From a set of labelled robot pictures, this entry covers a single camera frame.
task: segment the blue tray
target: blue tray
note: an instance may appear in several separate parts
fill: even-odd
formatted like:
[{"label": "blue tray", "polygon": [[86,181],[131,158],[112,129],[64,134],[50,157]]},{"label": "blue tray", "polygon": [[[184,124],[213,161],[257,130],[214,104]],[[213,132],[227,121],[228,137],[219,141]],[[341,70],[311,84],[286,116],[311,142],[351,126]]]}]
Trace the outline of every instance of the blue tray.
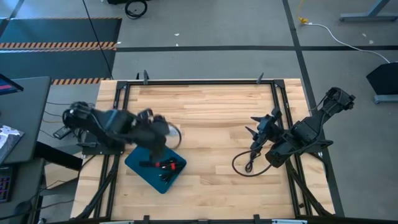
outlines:
[{"label": "blue tray", "polygon": [[[171,157],[174,157],[177,159],[177,162],[181,162],[183,166],[187,165],[187,162],[185,159],[183,159],[181,156],[179,156],[177,153],[175,153],[173,150],[169,148],[165,148],[165,154],[164,157],[159,159],[158,161],[154,162],[160,162],[164,161],[166,159],[170,159]],[[130,167],[134,172],[136,172],[140,177],[142,177],[148,184],[151,184],[153,188],[155,188],[159,193],[164,194],[166,191],[170,188],[170,186],[173,184],[175,179],[180,175],[178,173],[177,175],[174,175],[172,179],[165,184],[164,181],[160,180],[159,175],[165,173],[166,171],[163,171],[160,168],[156,167],[141,167],[139,165],[140,161],[149,161],[149,150],[140,146],[137,146],[131,154],[126,158],[124,163]]]}]

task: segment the orange and black hazard stripe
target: orange and black hazard stripe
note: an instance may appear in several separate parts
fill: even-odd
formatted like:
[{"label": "orange and black hazard stripe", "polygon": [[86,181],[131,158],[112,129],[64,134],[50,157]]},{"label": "orange and black hazard stripe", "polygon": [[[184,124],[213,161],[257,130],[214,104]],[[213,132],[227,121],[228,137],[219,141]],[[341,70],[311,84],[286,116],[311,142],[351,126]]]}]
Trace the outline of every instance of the orange and black hazard stripe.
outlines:
[{"label": "orange and black hazard stripe", "polygon": [[78,84],[98,84],[102,80],[110,80],[110,78],[63,78],[53,79],[51,85],[78,85]]},{"label": "orange and black hazard stripe", "polygon": [[[116,47],[103,47],[103,50],[114,50],[116,51]],[[29,52],[70,52],[70,51],[85,51],[85,50],[100,50],[99,47],[85,47],[85,48],[77,48],[77,49],[38,49],[38,50],[17,50],[17,49],[8,49],[1,50],[0,53],[29,53]]]},{"label": "orange and black hazard stripe", "polygon": [[2,49],[81,49],[81,50],[116,50],[115,42],[42,42],[42,43],[0,43]]}]

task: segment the black cable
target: black cable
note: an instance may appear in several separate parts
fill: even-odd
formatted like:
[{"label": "black cable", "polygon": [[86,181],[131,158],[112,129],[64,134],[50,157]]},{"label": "black cable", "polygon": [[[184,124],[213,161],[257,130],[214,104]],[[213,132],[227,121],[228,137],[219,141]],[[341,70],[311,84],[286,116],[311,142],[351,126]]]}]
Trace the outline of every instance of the black cable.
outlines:
[{"label": "black cable", "polygon": [[47,112],[47,111],[44,111],[44,113],[46,113],[46,114],[48,114],[48,115],[51,115],[51,116],[58,116],[58,117],[62,117],[61,115],[58,115],[58,114],[52,114],[52,113],[49,113],[49,112]]},{"label": "black cable", "polygon": [[[144,8],[144,10],[143,10],[142,13],[140,13],[140,14],[135,14],[135,12],[136,12],[137,10],[134,10],[134,11],[130,11],[130,10],[129,10],[130,4],[131,4],[131,3],[134,3],[134,2],[141,2],[141,3],[144,4],[144,7],[145,7],[145,8]],[[148,10],[148,4],[146,3],[145,0],[130,0],[130,1],[128,1],[128,2],[126,3],[126,6],[124,7],[124,12],[126,13],[126,15],[128,16],[128,18],[130,18],[130,19],[138,19],[138,18],[140,18],[141,16],[143,16],[143,15],[147,12],[147,10]]]},{"label": "black cable", "polygon": [[[38,196],[38,194],[41,193],[43,190],[47,190],[49,187],[53,186],[54,184],[56,184],[56,183],[58,183],[58,182],[64,182],[64,183],[65,183],[65,181],[63,181],[63,180],[57,180],[57,181],[55,181],[54,183],[48,185],[46,188],[44,188],[44,189],[39,189],[33,196],[31,196],[31,198],[30,198],[28,201],[30,202],[34,197]],[[7,217],[1,217],[0,220],[6,220],[6,219],[9,219],[9,218],[18,217],[18,216],[20,216],[20,215],[27,215],[27,214],[34,213],[34,212],[37,212],[37,211],[42,210],[42,209],[45,209],[45,208],[49,208],[49,207],[52,207],[52,206],[56,206],[56,205],[59,205],[59,204],[62,204],[62,203],[69,203],[69,202],[72,202],[72,201],[74,201],[74,200],[69,200],[69,201],[66,201],[66,202],[57,202],[57,203],[53,203],[53,204],[51,204],[51,205],[47,205],[47,206],[44,206],[44,207],[36,208],[35,210],[30,211],[30,212],[25,212],[25,213],[16,214],[16,215],[9,215],[9,216],[7,216]]]},{"label": "black cable", "polygon": [[235,171],[237,174],[239,174],[239,175],[241,175],[241,176],[243,176],[243,177],[257,177],[257,176],[259,176],[259,175],[261,175],[261,174],[267,172],[267,170],[269,170],[269,168],[271,168],[271,166],[272,166],[272,163],[269,164],[269,166],[267,166],[264,170],[262,170],[261,172],[258,172],[257,174],[242,174],[241,172],[239,172],[239,171],[235,168],[235,164],[234,164],[235,160],[236,160],[239,156],[245,155],[245,154],[247,154],[247,153],[249,153],[249,152],[252,152],[252,151],[253,151],[252,149],[251,149],[251,150],[248,150],[248,151],[244,151],[244,152],[242,152],[242,153],[239,153],[238,155],[236,155],[236,156],[232,159],[232,169],[234,169],[234,171]]},{"label": "black cable", "polygon": [[102,55],[104,56],[104,59],[105,59],[105,62],[106,62],[106,66],[108,67],[108,70],[109,70],[109,74],[110,74],[111,78],[114,80],[114,78],[113,78],[113,76],[112,76],[112,70],[111,70],[111,67],[109,66],[109,63],[108,63],[108,59],[106,59],[106,56],[105,56],[104,50],[102,49],[102,46],[101,46],[100,40],[99,40],[99,38],[98,38],[98,36],[97,36],[97,32],[95,32],[94,25],[93,25],[93,21],[91,21],[91,17],[90,17],[90,15],[88,14],[88,10],[87,10],[87,6],[86,6],[86,2],[85,2],[85,0],[82,0],[82,1],[83,1],[83,4],[85,5],[85,9],[86,9],[87,17],[88,17],[88,20],[90,21],[91,28],[93,28],[93,32],[94,32],[95,38],[96,38],[96,40],[97,40],[97,43],[98,43],[98,45],[99,45],[99,49],[101,50],[101,52],[102,52]]},{"label": "black cable", "polygon": [[257,158],[259,156],[261,156],[261,152],[257,152],[255,150],[252,150],[252,152],[250,153],[250,161],[244,167],[244,170],[247,173],[250,173],[253,170],[253,162],[254,162],[255,158]]},{"label": "black cable", "polygon": [[52,105],[70,105],[70,103],[52,103],[52,102],[46,102],[48,104],[52,104]]},{"label": "black cable", "polygon": [[[90,160],[92,160],[94,157],[95,157],[95,155],[91,156],[91,157],[81,166],[80,171],[81,171],[82,168],[83,168]],[[63,181],[63,180],[57,180],[57,181],[55,181],[54,183],[48,185],[46,188],[44,188],[44,189],[39,189],[39,190],[37,191],[37,193],[34,194],[34,195],[29,199],[29,201],[31,201],[34,197],[36,197],[40,192],[42,192],[43,190],[47,190],[49,187],[53,186],[53,185],[56,184],[57,182],[64,182],[64,183],[65,183],[65,181]],[[44,207],[36,208],[35,210],[30,211],[30,212],[25,212],[25,213],[16,214],[16,215],[9,215],[9,216],[7,216],[7,217],[1,217],[0,220],[7,220],[7,219],[9,219],[9,218],[18,217],[18,216],[20,216],[20,215],[27,215],[27,214],[30,214],[30,213],[34,213],[34,212],[43,210],[43,209],[45,209],[45,208],[49,208],[49,207],[52,207],[52,206],[60,205],[60,204],[63,204],[63,203],[70,203],[70,202],[72,202],[72,201],[74,201],[74,199],[73,199],[73,200],[66,201],[66,202],[57,202],[57,203],[53,203],[53,204],[51,204],[51,205],[47,205],[47,206],[44,206]]]},{"label": "black cable", "polygon": [[297,186],[300,188],[302,191],[303,195],[305,195],[308,198],[308,201],[312,205],[313,209],[318,213],[319,216],[330,216],[332,215],[328,211],[326,211],[322,204],[319,203],[317,198],[311,193],[310,189],[305,185],[305,183],[302,181],[300,176],[298,175],[297,171],[294,169],[293,164],[290,160],[286,161],[286,170],[288,174],[294,179],[295,183]]},{"label": "black cable", "polygon": [[174,147],[170,147],[170,148],[169,148],[169,149],[175,150],[175,149],[177,149],[177,148],[181,145],[181,141],[182,141],[181,131],[180,131],[180,130],[178,129],[178,127],[176,127],[176,125],[174,125],[173,123],[167,122],[167,124],[170,125],[171,127],[173,127],[173,128],[178,132],[178,137],[179,137],[178,144],[177,144],[176,146],[174,146]]},{"label": "black cable", "polygon": [[326,95],[322,98],[322,100],[316,105],[316,106],[314,106],[313,108],[311,108],[311,109],[309,109],[309,111],[313,111],[313,110],[316,110],[318,107],[319,107],[319,105],[321,105],[321,103],[326,99]]},{"label": "black cable", "polygon": [[108,172],[108,175],[104,179],[104,182],[101,184],[101,186],[98,188],[97,192],[94,194],[93,198],[89,202],[89,204],[85,207],[85,209],[77,216],[75,219],[82,219],[82,218],[88,218],[92,211],[94,210],[94,207],[96,204],[99,202],[100,198],[104,194],[104,191],[108,187],[109,183],[114,179],[115,175],[117,174],[117,168],[119,165],[119,160],[114,160],[113,165],[111,170]]},{"label": "black cable", "polygon": [[62,123],[62,121],[47,121],[47,120],[44,120],[44,119],[42,119],[42,121],[45,122],[45,123],[50,123],[50,124],[53,124],[53,123]]},{"label": "black cable", "polygon": [[77,138],[78,142],[81,142],[81,137],[82,137],[84,132],[85,132],[85,130],[81,129],[81,128],[76,128],[76,129],[72,130],[72,133]]},{"label": "black cable", "polygon": [[34,212],[37,212],[37,211],[40,211],[40,210],[43,210],[43,209],[45,209],[45,208],[49,208],[49,207],[52,207],[52,206],[60,205],[60,204],[63,204],[63,203],[70,203],[70,202],[73,202],[74,200],[75,200],[75,199],[69,200],[69,201],[66,201],[66,202],[57,202],[57,203],[53,203],[53,204],[51,204],[51,205],[47,205],[47,206],[44,206],[44,207],[36,208],[35,210],[32,210],[32,211],[30,211],[30,212],[25,212],[25,213],[16,214],[16,215],[9,215],[9,216],[7,216],[7,217],[1,217],[0,220],[7,220],[7,219],[9,219],[9,218],[18,217],[18,216],[20,216],[20,215],[31,214],[31,213],[34,213]]},{"label": "black cable", "polygon": [[93,113],[90,113],[90,115],[91,115],[91,117],[93,117],[95,123],[96,123],[97,126],[100,128],[100,130],[106,133],[106,131],[105,131],[104,128],[102,127],[101,123],[98,121],[97,117],[96,117]]},{"label": "black cable", "polygon": [[43,130],[39,130],[39,131],[41,131],[41,132],[43,132],[44,134],[46,134],[46,135],[48,135],[48,136],[50,136],[51,138],[56,138],[56,137],[54,137],[54,136],[52,136],[51,134],[49,134],[49,133],[46,133],[45,131],[43,131]]},{"label": "black cable", "polygon": [[41,189],[41,191],[43,191],[43,190],[48,190],[51,186],[53,186],[54,184],[56,184],[56,183],[58,183],[58,182],[66,183],[66,181],[63,181],[63,180],[57,180],[57,181],[55,181],[54,183],[52,183],[52,184],[46,186],[46,188]]},{"label": "black cable", "polygon": [[77,173],[77,179],[79,179],[79,177],[80,177],[80,172],[83,170],[83,167],[84,167],[89,161],[91,161],[92,159],[94,159],[95,156],[96,156],[96,155],[91,156],[89,159],[87,159],[87,161],[86,161],[83,165],[81,165],[80,170],[79,170],[79,173]]}]

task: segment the white cable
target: white cable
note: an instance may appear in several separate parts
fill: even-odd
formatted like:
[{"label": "white cable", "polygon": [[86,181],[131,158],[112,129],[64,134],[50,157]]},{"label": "white cable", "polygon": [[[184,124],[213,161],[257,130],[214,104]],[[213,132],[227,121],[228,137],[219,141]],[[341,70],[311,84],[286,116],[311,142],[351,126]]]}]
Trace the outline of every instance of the white cable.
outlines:
[{"label": "white cable", "polygon": [[347,46],[347,47],[351,47],[352,49],[358,50],[358,51],[368,52],[368,53],[372,53],[372,54],[378,55],[378,56],[382,57],[387,63],[390,63],[390,61],[388,61],[383,55],[381,55],[381,54],[379,54],[379,53],[377,53],[377,52],[374,52],[374,51],[371,51],[371,50],[362,50],[362,49],[359,49],[359,48],[356,48],[356,47],[353,47],[353,46],[351,46],[351,45],[348,45],[348,44],[346,44],[346,43],[341,42],[340,40],[336,39],[336,37],[331,33],[330,29],[327,28],[327,27],[324,26],[324,25],[321,25],[321,24],[313,24],[313,23],[311,23],[311,22],[306,22],[306,23],[304,23],[304,25],[309,25],[309,26],[320,26],[320,27],[323,27],[323,28],[325,28],[327,31],[329,31],[329,34],[331,35],[332,38],[334,38],[335,41],[337,41],[337,42],[339,42],[339,43],[341,43],[341,44],[343,44],[343,45],[345,45],[345,46]]}]

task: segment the keyboard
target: keyboard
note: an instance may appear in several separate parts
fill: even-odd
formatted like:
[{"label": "keyboard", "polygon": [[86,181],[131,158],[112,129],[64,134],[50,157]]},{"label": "keyboard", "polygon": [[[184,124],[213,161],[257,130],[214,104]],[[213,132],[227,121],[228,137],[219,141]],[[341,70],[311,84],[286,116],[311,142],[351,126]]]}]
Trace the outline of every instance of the keyboard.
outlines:
[{"label": "keyboard", "polygon": [[0,167],[0,203],[9,202],[11,199],[13,174],[12,166]]}]

